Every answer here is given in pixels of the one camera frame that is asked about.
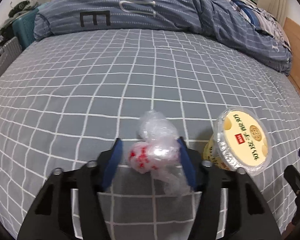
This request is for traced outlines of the grey checked bed sheet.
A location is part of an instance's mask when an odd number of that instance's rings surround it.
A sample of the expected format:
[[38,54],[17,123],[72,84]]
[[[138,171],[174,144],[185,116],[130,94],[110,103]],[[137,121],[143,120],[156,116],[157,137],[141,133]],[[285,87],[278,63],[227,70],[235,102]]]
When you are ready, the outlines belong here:
[[16,237],[54,168],[80,168],[116,138],[128,151],[151,109],[202,152],[233,106],[268,130],[272,159],[254,181],[283,231],[296,210],[283,172],[300,172],[300,96],[284,74],[188,33],[99,30],[35,42],[0,77],[0,221]]

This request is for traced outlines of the teal suitcase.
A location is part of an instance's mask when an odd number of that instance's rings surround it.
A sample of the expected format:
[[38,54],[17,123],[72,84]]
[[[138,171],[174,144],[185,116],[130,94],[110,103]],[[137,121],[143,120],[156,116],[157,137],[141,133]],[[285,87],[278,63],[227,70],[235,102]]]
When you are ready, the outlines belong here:
[[23,50],[30,46],[34,41],[34,21],[36,14],[39,9],[31,10],[25,14],[22,14],[12,23],[12,29],[15,37],[18,38],[18,41]]

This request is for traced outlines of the blue striped duvet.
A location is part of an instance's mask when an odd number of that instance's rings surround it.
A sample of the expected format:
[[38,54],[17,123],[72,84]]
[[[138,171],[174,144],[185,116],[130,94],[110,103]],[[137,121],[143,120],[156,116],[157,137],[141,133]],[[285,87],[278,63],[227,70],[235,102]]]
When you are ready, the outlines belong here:
[[278,72],[292,68],[292,50],[257,32],[226,0],[52,0],[36,15],[34,38],[105,29],[200,34]]

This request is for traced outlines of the grey suitcase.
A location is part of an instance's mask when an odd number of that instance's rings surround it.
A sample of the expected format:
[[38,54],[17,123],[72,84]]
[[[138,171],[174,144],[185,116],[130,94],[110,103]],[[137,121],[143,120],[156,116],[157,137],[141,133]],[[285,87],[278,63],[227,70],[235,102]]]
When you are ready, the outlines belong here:
[[16,37],[0,45],[0,77],[22,51],[22,47]]

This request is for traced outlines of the wooden headboard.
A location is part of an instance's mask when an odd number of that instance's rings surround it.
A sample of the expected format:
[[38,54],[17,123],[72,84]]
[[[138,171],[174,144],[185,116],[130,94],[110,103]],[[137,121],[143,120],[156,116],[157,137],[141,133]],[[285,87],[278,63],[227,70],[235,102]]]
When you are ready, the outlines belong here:
[[300,94],[300,25],[286,18],[283,29],[289,39],[293,55],[292,69],[288,79]]

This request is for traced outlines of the yellow yogurt cup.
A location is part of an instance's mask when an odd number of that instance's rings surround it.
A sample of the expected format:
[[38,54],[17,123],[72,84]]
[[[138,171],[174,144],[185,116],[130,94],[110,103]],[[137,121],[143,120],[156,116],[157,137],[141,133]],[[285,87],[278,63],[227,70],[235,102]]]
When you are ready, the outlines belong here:
[[244,168],[250,176],[261,174],[270,164],[272,145],[261,120],[242,107],[230,107],[216,119],[203,159],[219,168]]

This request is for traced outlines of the white red plastic bag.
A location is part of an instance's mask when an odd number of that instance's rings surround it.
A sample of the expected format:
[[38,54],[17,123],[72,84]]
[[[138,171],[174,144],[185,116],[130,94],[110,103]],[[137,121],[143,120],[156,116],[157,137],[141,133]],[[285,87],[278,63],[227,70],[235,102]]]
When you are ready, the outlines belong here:
[[176,127],[155,110],[145,112],[139,122],[141,141],[135,142],[125,154],[127,164],[140,174],[163,183],[168,195],[181,196],[190,192],[180,164],[180,145]]

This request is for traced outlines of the patterned pillow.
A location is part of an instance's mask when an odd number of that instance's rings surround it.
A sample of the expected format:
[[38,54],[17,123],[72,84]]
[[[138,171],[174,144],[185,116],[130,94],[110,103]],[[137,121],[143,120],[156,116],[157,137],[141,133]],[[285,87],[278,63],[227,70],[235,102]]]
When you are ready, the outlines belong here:
[[249,5],[242,0],[226,0],[233,9],[240,13],[246,21],[254,26],[255,30],[264,35],[269,35],[285,48],[291,50],[289,39],[276,18],[264,9]]

